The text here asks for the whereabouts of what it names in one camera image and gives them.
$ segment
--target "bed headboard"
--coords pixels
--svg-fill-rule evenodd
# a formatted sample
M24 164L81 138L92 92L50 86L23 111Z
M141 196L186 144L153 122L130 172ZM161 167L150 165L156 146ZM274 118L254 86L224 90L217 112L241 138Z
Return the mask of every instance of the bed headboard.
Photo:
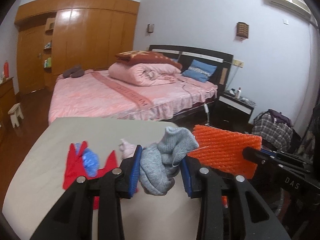
M222 93L226 89L233 55L209 49L175 45L150 45L149 50L161 52L170 58L179 59L178 62L182 64L182 72L188 69L194 59L217 66L209 81L218 85L219 93Z

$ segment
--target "air conditioner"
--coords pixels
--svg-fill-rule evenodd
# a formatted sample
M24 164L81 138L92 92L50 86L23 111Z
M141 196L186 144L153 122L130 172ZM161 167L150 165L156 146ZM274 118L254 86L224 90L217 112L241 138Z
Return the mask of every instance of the air conditioner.
M294 11L307 20L310 20L311 11L308 6L300 0L270 0L270 2Z

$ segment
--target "black nightstand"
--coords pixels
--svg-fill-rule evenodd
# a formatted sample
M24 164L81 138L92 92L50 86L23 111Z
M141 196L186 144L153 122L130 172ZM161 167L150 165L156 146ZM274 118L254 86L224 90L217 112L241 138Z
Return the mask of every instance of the black nightstand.
M223 130L245 132L254 110L253 105L224 92L211 111L211 125Z

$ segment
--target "orange mesh packaging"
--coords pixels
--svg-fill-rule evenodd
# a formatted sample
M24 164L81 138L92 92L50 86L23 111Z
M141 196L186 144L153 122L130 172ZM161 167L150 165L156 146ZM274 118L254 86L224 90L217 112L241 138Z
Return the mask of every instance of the orange mesh packaging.
M257 164L245 160L242 150L246 147L260 150L262 141L260 136L203 125L196 125L193 135L199 144L199 150L190 152L188 154L190 157L197 158L200 163L220 171L252 179Z

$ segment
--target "metal bolt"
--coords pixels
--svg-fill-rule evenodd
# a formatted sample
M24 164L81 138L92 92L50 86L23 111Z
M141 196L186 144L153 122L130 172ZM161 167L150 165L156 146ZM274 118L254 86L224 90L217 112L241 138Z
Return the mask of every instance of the metal bolt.
M244 182L244 176L238 175L238 176L236 176L236 180L239 182Z
M199 171L202 174L208 174L209 173L209 170L207 168L200 168Z
M112 173L114 175L119 175L119 174L121 174L121 172L122 172L122 170L120 168L115 168L115 169L112 170Z
M84 182L85 182L85 176L79 176L79 177L77 178L77 182L78 182L78 183L84 183Z

